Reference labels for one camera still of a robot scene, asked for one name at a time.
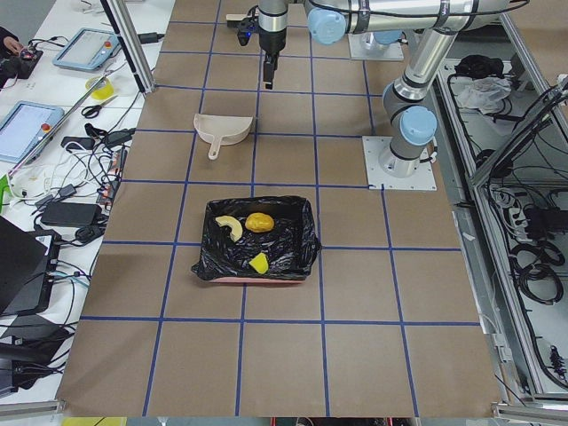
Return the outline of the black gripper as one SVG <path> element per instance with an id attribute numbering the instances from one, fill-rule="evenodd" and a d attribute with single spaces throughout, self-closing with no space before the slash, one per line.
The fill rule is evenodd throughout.
<path id="1" fill-rule="evenodd" d="M 264 87 L 271 90 L 278 69 L 278 55 L 286 46 L 287 7 L 254 6 L 237 25 L 240 46 L 246 46 L 252 34 L 258 34 L 260 47 L 266 53 L 263 82 Z"/>

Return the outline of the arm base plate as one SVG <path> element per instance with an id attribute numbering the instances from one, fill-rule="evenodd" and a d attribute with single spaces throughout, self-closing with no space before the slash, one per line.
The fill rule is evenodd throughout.
<path id="1" fill-rule="evenodd" d="M 418 159 L 408 161 L 391 151 L 391 137 L 365 136 L 362 146 L 369 189 L 422 192 L 438 189 L 426 148 Z"/>
<path id="2" fill-rule="evenodd" d="M 352 59 L 375 61 L 402 61 L 404 53 L 400 40 L 401 30 L 387 30 L 350 34 L 349 46 Z"/>

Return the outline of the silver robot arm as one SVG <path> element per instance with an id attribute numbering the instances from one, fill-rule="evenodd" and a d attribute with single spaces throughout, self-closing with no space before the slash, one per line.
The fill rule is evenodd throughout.
<path id="1" fill-rule="evenodd" d="M 259 36 L 264 52 L 263 82 L 272 88 L 281 51 L 286 46 L 289 1 L 260 1 L 235 24 L 240 45 Z M 383 105 L 392 121 L 404 109 L 425 99 L 441 62 L 463 31 L 481 28 L 527 1 L 303 1 L 312 40 L 330 45 L 350 34 L 377 37 L 420 30 L 422 36 L 404 72 L 385 87 Z"/>

